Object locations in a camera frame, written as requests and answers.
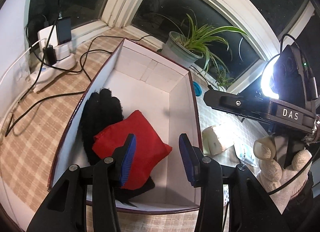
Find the potted plant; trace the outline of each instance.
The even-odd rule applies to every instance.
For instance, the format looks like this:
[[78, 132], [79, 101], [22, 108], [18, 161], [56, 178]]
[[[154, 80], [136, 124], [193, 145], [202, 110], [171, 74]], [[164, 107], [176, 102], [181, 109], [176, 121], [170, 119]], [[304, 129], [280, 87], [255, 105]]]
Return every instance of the potted plant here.
[[247, 33], [240, 28], [233, 26], [214, 28], [212, 25], [206, 24], [198, 28], [196, 19], [194, 23], [189, 14], [187, 14], [187, 18], [189, 21], [189, 31], [187, 36], [182, 32], [182, 30], [176, 23], [167, 18], [179, 29], [179, 33], [174, 31], [171, 31], [169, 33], [169, 38], [164, 45], [161, 54], [169, 57], [170, 59], [186, 68], [190, 67], [190, 65], [196, 62], [196, 60], [205, 58], [205, 65], [203, 70], [205, 70], [206, 72], [208, 72], [209, 70], [209, 62], [212, 61], [212, 64], [215, 67], [217, 75], [216, 80], [218, 82], [218, 85], [228, 87], [229, 85], [231, 85], [234, 79], [227, 77], [227, 73], [229, 72], [227, 66], [222, 61], [222, 59], [220, 59], [217, 55], [215, 55], [208, 49], [208, 46], [210, 45], [210, 42], [218, 41], [225, 44], [228, 51], [228, 41], [222, 37], [216, 36], [216, 34], [224, 31], [231, 31], [248, 36]]

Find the white knit glove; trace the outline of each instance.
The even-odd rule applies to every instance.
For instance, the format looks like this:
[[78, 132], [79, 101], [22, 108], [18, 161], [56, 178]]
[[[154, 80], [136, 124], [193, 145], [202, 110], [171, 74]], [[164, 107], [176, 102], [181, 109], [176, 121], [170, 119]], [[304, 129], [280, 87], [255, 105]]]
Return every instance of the white knit glove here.
[[[259, 167], [261, 171], [257, 175], [258, 181], [261, 183], [266, 192], [270, 192], [280, 187], [282, 184], [290, 180], [299, 170], [305, 166], [310, 160], [311, 154], [308, 150], [301, 150], [298, 152], [292, 164], [286, 169], [273, 159], [276, 151], [276, 146], [271, 140], [270, 136], [256, 140], [253, 145], [253, 152], [259, 159]], [[271, 199], [278, 207], [281, 214], [286, 208], [289, 200], [294, 198], [305, 185], [308, 178], [308, 171], [311, 164], [303, 171], [303, 173], [296, 178], [292, 183], [284, 187], [277, 193], [270, 195]]]

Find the metal screw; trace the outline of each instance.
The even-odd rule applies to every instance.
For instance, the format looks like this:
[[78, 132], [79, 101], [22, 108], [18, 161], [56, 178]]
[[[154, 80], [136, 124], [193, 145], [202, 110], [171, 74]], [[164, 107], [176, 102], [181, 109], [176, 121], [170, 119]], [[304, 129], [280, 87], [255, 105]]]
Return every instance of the metal screw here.
[[76, 165], [76, 164], [72, 164], [72, 165], [70, 165], [70, 167], [69, 167], [69, 170], [70, 170], [70, 171], [75, 171], [76, 169], [78, 169], [78, 165]]
[[105, 163], [112, 163], [113, 162], [113, 159], [111, 157], [108, 157], [108, 158], [105, 158], [104, 159], [104, 162]]
[[241, 171], [245, 171], [247, 169], [247, 166], [245, 166], [244, 164], [238, 164], [237, 167]]
[[203, 157], [203, 158], [202, 158], [202, 161], [203, 161], [204, 163], [210, 163], [210, 162], [211, 162], [211, 158], [209, 158], [209, 157]]

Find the spider plant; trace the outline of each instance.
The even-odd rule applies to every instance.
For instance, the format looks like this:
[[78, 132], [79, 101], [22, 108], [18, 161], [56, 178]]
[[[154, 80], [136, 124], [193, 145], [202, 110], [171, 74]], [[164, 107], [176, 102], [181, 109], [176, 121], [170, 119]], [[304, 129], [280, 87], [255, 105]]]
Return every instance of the spider plant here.
[[218, 57], [216, 54], [214, 54], [209, 50], [208, 46], [211, 45], [210, 42], [212, 41], [217, 41], [225, 44], [227, 46], [227, 51], [229, 51], [231, 54], [231, 59], [232, 59], [232, 52], [231, 52], [231, 49], [229, 48], [228, 41], [216, 35], [224, 31], [230, 31], [230, 32], [241, 33], [245, 36], [248, 36], [245, 31], [233, 26], [223, 26], [223, 27], [215, 28], [212, 25], [208, 25], [208, 24], [205, 24], [199, 28], [195, 14], [194, 14], [194, 17], [195, 17], [195, 21], [194, 21], [191, 18], [191, 16], [187, 13], [186, 19], [188, 19], [188, 22], [189, 22], [189, 30], [188, 30], [188, 35], [185, 35], [182, 32], [181, 28], [174, 21], [172, 21], [171, 19], [169, 19], [164, 15], [161, 15], [161, 14], [157, 14], [157, 15], [160, 15], [170, 20], [178, 28], [180, 32], [180, 36], [175, 39], [177, 43], [182, 45], [184, 48], [186, 48], [190, 52], [194, 54], [201, 54], [205, 58], [205, 64], [204, 64], [203, 70], [205, 70], [206, 73], [209, 70], [209, 61], [211, 60], [216, 69], [217, 77], [221, 81], [220, 83], [224, 86], [226, 86], [227, 83], [230, 83], [230, 80], [232, 80], [232, 78], [227, 78], [226, 76], [227, 73], [229, 72], [227, 66], [225, 65], [225, 63], [220, 57]]

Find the blue lid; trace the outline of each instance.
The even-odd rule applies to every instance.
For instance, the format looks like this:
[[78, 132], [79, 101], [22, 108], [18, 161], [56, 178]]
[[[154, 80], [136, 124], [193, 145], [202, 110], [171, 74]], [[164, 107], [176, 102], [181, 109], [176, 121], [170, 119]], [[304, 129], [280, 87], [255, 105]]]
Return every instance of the blue lid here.
[[196, 96], [201, 96], [202, 95], [201, 87], [199, 86], [198, 83], [196, 83], [194, 81], [193, 81], [193, 88], [195, 89]]

